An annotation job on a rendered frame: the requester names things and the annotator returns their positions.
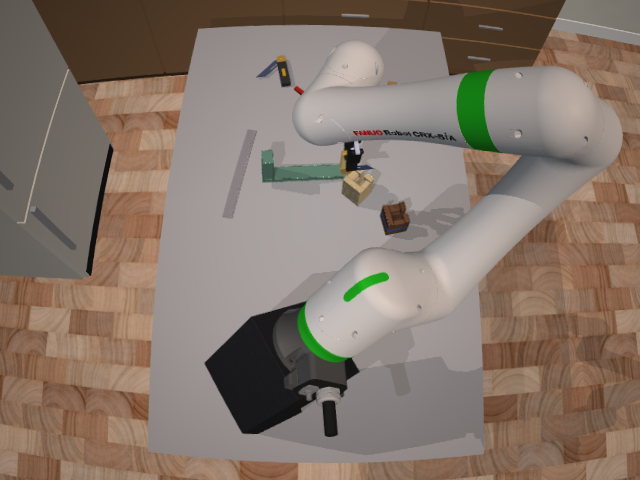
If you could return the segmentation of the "green l-shaped frame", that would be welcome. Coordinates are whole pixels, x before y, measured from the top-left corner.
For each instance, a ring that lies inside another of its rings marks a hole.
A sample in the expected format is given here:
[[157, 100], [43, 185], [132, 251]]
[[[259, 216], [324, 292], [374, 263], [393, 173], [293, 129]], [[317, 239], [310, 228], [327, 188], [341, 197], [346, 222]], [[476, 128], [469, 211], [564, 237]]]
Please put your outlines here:
[[271, 182], [338, 180], [347, 175], [340, 172], [340, 164], [274, 167], [273, 150], [262, 150], [262, 176]]

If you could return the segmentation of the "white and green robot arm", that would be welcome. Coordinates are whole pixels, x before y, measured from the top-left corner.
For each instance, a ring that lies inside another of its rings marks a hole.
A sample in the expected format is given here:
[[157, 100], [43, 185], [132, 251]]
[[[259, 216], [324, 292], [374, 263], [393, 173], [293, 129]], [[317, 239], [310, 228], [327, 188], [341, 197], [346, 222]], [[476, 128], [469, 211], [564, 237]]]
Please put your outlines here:
[[407, 140], [522, 156], [422, 250], [364, 249], [277, 319], [274, 347], [290, 370], [284, 388], [316, 397], [326, 437], [338, 435], [345, 360], [391, 332], [449, 316], [526, 234], [615, 161], [623, 141], [615, 111], [566, 68], [378, 86], [383, 74], [369, 43], [337, 45], [294, 105], [297, 133], [318, 146]]

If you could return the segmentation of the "black sliding bevel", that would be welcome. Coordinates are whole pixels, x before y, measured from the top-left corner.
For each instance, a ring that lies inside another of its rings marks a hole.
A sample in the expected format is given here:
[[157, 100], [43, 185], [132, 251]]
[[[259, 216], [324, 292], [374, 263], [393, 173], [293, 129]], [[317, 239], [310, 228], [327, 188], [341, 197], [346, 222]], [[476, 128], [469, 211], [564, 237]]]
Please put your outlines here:
[[[277, 64], [277, 65], [274, 68], [272, 68], [275, 64]], [[279, 76], [280, 76], [282, 87], [291, 86], [289, 72], [288, 72], [288, 68], [287, 68], [287, 63], [286, 63], [286, 59], [285, 59], [284, 56], [278, 56], [277, 60], [275, 60], [273, 63], [271, 63], [257, 77], [266, 77], [277, 66], [278, 66], [278, 71], [279, 71]]]

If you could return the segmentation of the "grey flat bar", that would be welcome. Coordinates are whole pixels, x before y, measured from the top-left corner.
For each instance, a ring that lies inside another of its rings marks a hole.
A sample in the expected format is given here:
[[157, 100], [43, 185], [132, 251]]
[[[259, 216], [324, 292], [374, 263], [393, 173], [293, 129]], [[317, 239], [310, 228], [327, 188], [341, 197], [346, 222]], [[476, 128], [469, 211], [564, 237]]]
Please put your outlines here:
[[255, 130], [247, 130], [222, 217], [233, 218], [256, 133], [257, 131]]

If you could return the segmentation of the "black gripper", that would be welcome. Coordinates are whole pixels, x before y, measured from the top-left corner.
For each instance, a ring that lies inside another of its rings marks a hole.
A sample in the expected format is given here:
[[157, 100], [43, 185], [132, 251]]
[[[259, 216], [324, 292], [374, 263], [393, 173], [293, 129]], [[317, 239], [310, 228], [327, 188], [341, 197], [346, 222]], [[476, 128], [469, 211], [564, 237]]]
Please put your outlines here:
[[[346, 172], [357, 170], [357, 164], [360, 163], [362, 154], [364, 154], [364, 150], [362, 149], [362, 146], [359, 146], [359, 143], [361, 143], [361, 141], [344, 143], [344, 150], [347, 150], [348, 152], [347, 155], [344, 155], [344, 159], [346, 160]], [[350, 150], [352, 151], [352, 154]], [[359, 155], [360, 153], [361, 155]]]

